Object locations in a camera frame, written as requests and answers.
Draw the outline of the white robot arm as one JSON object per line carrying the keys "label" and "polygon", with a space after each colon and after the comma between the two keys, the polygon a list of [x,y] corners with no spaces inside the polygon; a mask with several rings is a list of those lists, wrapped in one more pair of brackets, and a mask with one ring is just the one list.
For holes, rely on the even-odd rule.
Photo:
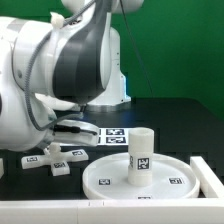
{"label": "white robot arm", "polygon": [[0,149],[26,151],[53,142],[95,146],[99,128],[82,114],[58,118],[104,93],[113,74],[111,15],[144,0],[61,0],[73,15],[49,23],[0,17]]}

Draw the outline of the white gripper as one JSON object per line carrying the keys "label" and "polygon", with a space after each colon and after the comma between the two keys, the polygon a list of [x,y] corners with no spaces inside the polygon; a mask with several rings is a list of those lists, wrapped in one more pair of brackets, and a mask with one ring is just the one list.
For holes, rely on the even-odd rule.
{"label": "white gripper", "polygon": [[100,129],[88,122],[64,120],[53,128],[54,141],[76,146],[96,146]]}

